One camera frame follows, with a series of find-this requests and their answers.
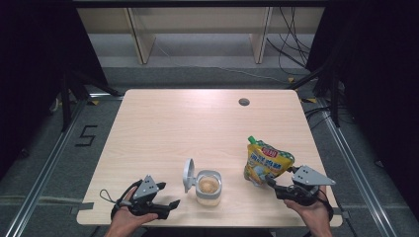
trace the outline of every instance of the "yellow snack bag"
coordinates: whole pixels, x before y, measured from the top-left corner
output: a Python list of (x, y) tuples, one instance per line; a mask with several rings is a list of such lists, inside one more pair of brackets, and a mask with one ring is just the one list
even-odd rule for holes
[(293, 165), (294, 158), (289, 152), (275, 149), (253, 136), (248, 140), (244, 179), (252, 181), (255, 186), (264, 184), (266, 175), (277, 178)]

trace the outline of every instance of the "table hole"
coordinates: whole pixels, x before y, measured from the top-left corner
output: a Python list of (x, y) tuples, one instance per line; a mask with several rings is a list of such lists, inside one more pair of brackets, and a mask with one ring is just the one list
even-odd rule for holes
[(241, 98), (240, 100), (238, 100), (238, 104), (240, 104), (240, 106), (248, 106), (250, 104), (250, 101), (246, 98)]

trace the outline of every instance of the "wooden table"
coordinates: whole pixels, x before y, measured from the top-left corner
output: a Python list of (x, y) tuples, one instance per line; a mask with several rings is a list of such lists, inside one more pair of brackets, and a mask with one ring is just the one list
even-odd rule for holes
[[(250, 105), (241, 106), (245, 98)], [(167, 183), (155, 203), (180, 199), (166, 220), (151, 226), (285, 227), (304, 223), (268, 186), (255, 187), (243, 178), (247, 137), (253, 135), (290, 152), (295, 165), (308, 165), (325, 174), (300, 101), (292, 90), (129, 90), (121, 104), (80, 210), (85, 225), (110, 224), (113, 204), (100, 198), (106, 189), (119, 198), (133, 182), (151, 175)], [(222, 176), (221, 202), (197, 203), (195, 187), (187, 194), (182, 181), (185, 162), (193, 158), (195, 175), (208, 169)], [(277, 178), (290, 185), (291, 174)], [(336, 201), (330, 188), (328, 197)], [(335, 215), (331, 225), (342, 224)]]

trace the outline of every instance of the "open lid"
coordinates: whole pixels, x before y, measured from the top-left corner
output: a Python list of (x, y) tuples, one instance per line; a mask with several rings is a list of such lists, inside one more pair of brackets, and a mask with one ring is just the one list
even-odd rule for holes
[(188, 159), (184, 167), (183, 182), (185, 186), (185, 193), (191, 188), (192, 185), (195, 185), (196, 178), (194, 177), (195, 165), (193, 159)]

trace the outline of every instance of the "human hand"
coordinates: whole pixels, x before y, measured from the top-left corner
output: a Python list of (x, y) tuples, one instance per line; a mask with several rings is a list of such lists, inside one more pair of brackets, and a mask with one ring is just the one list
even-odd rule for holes
[[(134, 193), (135, 188), (132, 188), (125, 197), (129, 200)], [(148, 213), (141, 216), (133, 215), (126, 206), (121, 207), (114, 215), (111, 226), (105, 236), (107, 237), (126, 237), (130, 236), (142, 224), (157, 219), (156, 213)]]
[[(322, 192), (319, 192), (318, 197), (323, 200), (327, 200), (326, 187), (320, 186), (320, 190)], [(317, 201), (310, 206), (303, 206), (293, 200), (285, 199), (284, 204), (288, 208), (295, 210), (296, 213), (301, 216), (313, 236), (332, 236), (329, 223), (329, 213), (323, 203)]]

